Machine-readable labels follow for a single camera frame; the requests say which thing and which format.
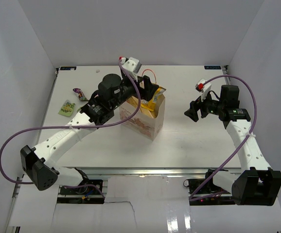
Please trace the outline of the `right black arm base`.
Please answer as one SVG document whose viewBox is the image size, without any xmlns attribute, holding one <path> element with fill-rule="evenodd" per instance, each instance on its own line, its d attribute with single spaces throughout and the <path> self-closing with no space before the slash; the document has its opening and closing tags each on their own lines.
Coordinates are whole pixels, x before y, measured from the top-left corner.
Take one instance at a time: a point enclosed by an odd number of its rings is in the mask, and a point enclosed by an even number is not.
<svg viewBox="0 0 281 233">
<path fill-rule="evenodd" d="M 183 182 L 183 186 L 189 190 L 189 195 L 200 186 L 203 181 L 214 172 L 213 169 L 208 169 L 204 178 L 191 178 Z M 210 180 L 204 185 L 194 196 L 194 198 L 210 195 L 210 197 L 202 198 L 196 201 L 190 201 L 190 206 L 210 206 L 210 205 L 235 205 L 231 194 L 222 188 L 215 186 Z"/>
</svg>

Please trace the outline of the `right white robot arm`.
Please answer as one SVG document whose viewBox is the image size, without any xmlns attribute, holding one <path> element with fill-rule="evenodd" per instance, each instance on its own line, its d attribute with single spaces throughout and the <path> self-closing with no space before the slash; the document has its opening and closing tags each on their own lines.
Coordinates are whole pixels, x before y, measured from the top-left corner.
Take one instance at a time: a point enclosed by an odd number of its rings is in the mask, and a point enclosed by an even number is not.
<svg viewBox="0 0 281 233">
<path fill-rule="evenodd" d="M 239 88 L 222 85 L 216 100 L 211 97 L 211 84 L 199 83 L 196 89 L 201 95 L 184 114 L 194 122 L 209 114 L 217 115 L 234 143 L 241 165 L 239 176 L 224 168 L 218 172 L 208 170 L 205 189 L 212 194 L 222 189 L 237 205 L 272 206 L 281 187 L 281 172 L 271 168 L 250 132 L 253 124 L 248 111 L 239 107 Z"/>
</svg>

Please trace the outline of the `yellow snack bar wrapper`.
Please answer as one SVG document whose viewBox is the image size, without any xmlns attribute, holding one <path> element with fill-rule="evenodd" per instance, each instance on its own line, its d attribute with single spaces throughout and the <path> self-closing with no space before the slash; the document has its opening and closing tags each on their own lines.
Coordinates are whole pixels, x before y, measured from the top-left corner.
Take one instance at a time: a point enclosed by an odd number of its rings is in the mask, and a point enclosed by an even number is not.
<svg viewBox="0 0 281 233">
<path fill-rule="evenodd" d="M 157 101 L 159 99 L 159 97 L 166 91 L 166 88 L 163 88 L 163 87 L 159 87 L 155 93 L 153 94 L 153 97 L 147 101 L 147 100 L 141 100 L 141 107 L 150 111 L 150 112 L 153 112 L 155 110 L 155 107 L 156 107 L 156 104 L 157 104 Z"/>
</svg>

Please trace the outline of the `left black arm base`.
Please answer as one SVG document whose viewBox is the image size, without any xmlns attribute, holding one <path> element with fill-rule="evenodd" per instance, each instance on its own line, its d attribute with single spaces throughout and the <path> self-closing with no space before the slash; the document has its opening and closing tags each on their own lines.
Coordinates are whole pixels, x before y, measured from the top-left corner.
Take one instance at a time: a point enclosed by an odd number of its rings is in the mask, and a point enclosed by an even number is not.
<svg viewBox="0 0 281 233">
<path fill-rule="evenodd" d="M 103 180 L 89 179 L 87 175 L 76 169 L 84 179 L 78 185 L 78 188 L 61 187 L 59 189 L 57 203 L 59 204 L 103 204 Z"/>
</svg>

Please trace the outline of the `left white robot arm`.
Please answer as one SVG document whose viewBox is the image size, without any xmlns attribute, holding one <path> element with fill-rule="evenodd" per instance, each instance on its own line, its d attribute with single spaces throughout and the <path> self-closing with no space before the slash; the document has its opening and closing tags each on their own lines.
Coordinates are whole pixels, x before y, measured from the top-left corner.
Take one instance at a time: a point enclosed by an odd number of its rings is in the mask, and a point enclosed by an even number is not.
<svg viewBox="0 0 281 233">
<path fill-rule="evenodd" d="M 78 194 L 84 193 L 90 183 L 87 175 L 77 168 L 59 167 L 57 161 L 81 139 L 93 133 L 97 126 L 105 125 L 114 117 L 115 109 L 127 99 L 139 93 L 142 100 L 149 101 L 158 88 L 147 76 L 129 80 L 124 74 L 105 75 L 87 104 L 65 129 L 33 148 L 25 146 L 21 149 L 23 170 L 39 191 L 58 184 L 71 187 Z"/>
</svg>

